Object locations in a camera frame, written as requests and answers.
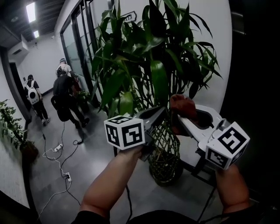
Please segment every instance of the concrete floor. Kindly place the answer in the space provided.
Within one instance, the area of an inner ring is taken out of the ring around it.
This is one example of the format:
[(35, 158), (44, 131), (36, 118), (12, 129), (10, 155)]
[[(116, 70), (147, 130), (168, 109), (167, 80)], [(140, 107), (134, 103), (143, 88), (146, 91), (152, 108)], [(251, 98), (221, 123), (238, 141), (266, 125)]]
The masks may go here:
[[(40, 213), (42, 208), (54, 194), (66, 189), (65, 181), (60, 176), (59, 164), (43, 158), (44, 139), (46, 136), (46, 150), (55, 148), (61, 143), (63, 122), (57, 116), (50, 99), (52, 93), (44, 97), (44, 105), (51, 118), (47, 127), (43, 127), (39, 117), (33, 115), (32, 123), (28, 126), (28, 139), (35, 142), (39, 149), (39, 157), (33, 165), (30, 174), (30, 186), (33, 200)], [(72, 178), (70, 192), (81, 202), (83, 195), (93, 180), (102, 172), (114, 157), (113, 148), (107, 144), (103, 121), (104, 112), (91, 108), (86, 115), (90, 123), (85, 129), (78, 131), (71, 121), (65, 122), (63, 134), (64, 150), (60, 162), (63, 162), (75, 149), (74, 140), (84, 136), (84, 143), (75, 154), (63, 165), (64, 172), (69, 172)], [(50, 152), (49, 157), (57, 157), (57, 153)], [(194, 220), (200, 216), (208, 199), (212, 187), (194, 178), (188, 171), (183, 172), (181, 178), (170, 187), (159, 187), (149, 173), (148, 162), (138, 161), (135, 171), (129, 180), (133, 217), (153, 210), (172, 210), (186, 215)], [(42, 213), (40, 220), (43, 224), (70, 224), (79, 211), (78, 202), (68, 193), (55, 195)], [(222, 205), (217, 192), (203, 215), (202, 220), (208, 219), (222, 212)], [(130, 213), (126, 191), (111, 210), (111, 223), (125, 223)]]

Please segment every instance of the potted plant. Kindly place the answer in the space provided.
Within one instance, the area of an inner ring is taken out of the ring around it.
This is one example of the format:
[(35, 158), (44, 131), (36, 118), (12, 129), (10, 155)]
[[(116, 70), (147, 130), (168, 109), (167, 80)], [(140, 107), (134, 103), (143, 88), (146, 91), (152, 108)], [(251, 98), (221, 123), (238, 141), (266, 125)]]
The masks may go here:
[(10, 142), (13, 143), (16, 149), (22, 152), (23, 159), (28, 163), (33, 163), (37, 158), (39, 151), (33, 142), (24, 138), (24, 131), (22, 126), (18, 124), (19, 119), (14, 119), (14, 107), (7, 106), (7, 100), (0, 102), (0, 121), (2, 121), (2, 137), (8, 136)]
[(87, 91), (77, 92), (77, 103), (84, 113), (89, 111), (88, 101), (91, 100), (91, 95)]
[[(201, 88), (208, 88), (218, 65), (215, 50), (207, 42), (194, 42), (192, 22), (201, 31), (196, 20), (211, 34), (206, 22), (196, 14), (179, 8), (175, 0), (163, 0), (165, 13), (159, 3), (150, 0), (138, 24), (128, 24), (121, 17), (121, 8), (102, 14), (98, 27), (99, 49), (92, 62), (92, 76), (101, 95), (100, 110), (108, 117), (131, 115), (154, 106), (170, 111), (169, 98), (183, 94), (189, 88), (193, 98)], [(112, 33), (106, 29), (111, 23)], [(170, 118), (154, 134), (155, 150), (149, 158), (150, 172), (162, 186), (176, 180), (180, 168), (180, 142), (171, 131)]]

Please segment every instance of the black pants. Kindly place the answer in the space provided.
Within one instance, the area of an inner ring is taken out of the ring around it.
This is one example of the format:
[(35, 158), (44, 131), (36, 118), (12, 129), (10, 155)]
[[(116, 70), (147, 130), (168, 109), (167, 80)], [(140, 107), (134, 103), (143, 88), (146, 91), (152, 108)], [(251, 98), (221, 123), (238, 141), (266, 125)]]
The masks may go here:
[[(84, 115), (82, 115), (82, 113), (79, 111), (79, 108), (77, 107), (77, 100), (72, 97), (72, 96), (66, 96), (65, 97), (65, 104), (67, 105), (67, 107), (69, 109), (71, 109), (77, 116), (77, 118), (83, 122), (84, 121)], [(72, 121), (72, 123), (76, 122), (76, 119), (73, 117), (72, 113), (70, 113), (70, 117), (69, 117), (70, 121)]]
[(37, 112), (37, 115), (41, 118), (41, 120), (43, 120), (44, 118), (47, 119), (48, 118), (48, 114), (47, 111), (44, 107), (43, 101), (39, 101), (38, 103), (35, 103), (33, 105), (35, 111)]

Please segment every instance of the white backpack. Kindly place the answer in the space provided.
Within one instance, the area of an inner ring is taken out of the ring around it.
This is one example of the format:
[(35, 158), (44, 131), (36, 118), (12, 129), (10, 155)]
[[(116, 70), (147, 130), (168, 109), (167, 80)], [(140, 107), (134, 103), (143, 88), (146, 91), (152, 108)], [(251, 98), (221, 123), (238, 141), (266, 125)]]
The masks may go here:
[(32, 105), (34, 105), (35, 103), (38, 103), (40, 101), (40, 97), (38, 92), (35, 90), (34, 86), (34, 80), (31, 82), (31, 87), (29, 87), (28, 85), (26, 85), (26, 88), (28, 90), (28, 98), (29, 101)]

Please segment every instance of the white cube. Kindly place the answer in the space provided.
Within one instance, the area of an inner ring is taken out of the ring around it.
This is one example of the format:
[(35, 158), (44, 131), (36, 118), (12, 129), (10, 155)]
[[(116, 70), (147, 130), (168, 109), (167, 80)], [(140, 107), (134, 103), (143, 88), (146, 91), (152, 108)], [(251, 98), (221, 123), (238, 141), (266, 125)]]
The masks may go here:
[(205, 157), (216, 166), (227, 169), (240, 158), (249, 141), (249, 136), (234, 122), (206, 145)]
[(104, 121), (109, 144), (124, 150), (145, 143), (142, 119), (116, 116)]

